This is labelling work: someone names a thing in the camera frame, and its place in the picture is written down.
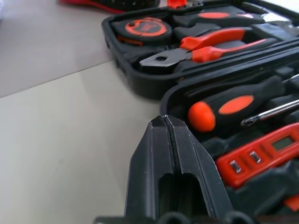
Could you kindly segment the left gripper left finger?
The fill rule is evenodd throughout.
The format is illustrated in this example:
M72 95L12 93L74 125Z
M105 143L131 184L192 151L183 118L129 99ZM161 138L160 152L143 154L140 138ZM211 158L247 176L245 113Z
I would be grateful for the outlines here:
M125 216L159 216L174 168L169 130L158 116L148 123L130 160Z

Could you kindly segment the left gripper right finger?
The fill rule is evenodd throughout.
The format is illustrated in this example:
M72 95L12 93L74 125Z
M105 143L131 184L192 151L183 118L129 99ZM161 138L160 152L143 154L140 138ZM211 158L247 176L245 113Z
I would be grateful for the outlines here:
M189 216L224 216L233 211L216 165L186 123L166 116L170 132L176 176L178 206Z

